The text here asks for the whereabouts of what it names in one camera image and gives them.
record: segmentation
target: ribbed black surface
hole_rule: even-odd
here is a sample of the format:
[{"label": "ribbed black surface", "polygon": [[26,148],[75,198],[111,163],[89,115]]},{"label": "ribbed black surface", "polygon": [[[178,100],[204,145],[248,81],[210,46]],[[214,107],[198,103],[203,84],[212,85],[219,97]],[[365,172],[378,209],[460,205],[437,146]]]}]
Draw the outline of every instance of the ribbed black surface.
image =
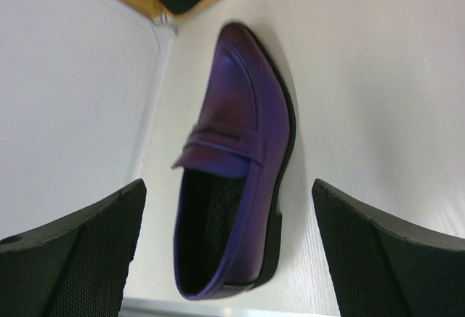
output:
[{"label": "ribbed black surface", "polygon": [[138,180],[0,245],[0,316],[117,316],[145,194]]},{"label": "ribbed black surface", "polygon": [[321,180],[312,194],[343,317],[465,316],[465,240],[401,220]]}]

